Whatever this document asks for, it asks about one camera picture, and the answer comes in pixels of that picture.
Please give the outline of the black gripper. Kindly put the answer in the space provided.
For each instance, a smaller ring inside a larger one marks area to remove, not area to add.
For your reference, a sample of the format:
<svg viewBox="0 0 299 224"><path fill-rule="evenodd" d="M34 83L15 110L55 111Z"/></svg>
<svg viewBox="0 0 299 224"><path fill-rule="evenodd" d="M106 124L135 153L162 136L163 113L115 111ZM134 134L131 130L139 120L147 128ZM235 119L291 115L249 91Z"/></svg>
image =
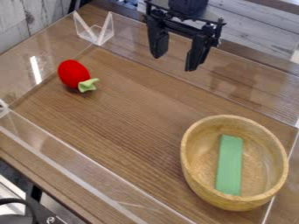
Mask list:
<svg viewBox="0 0 299 224"><path fill-rule="evenodd" d="M187 72L204 63L211 46L220 43L223 17L208 10L210 0L144 0L150 51L159 59L168 51L168 31L192 38L187 52Z"/></svg>

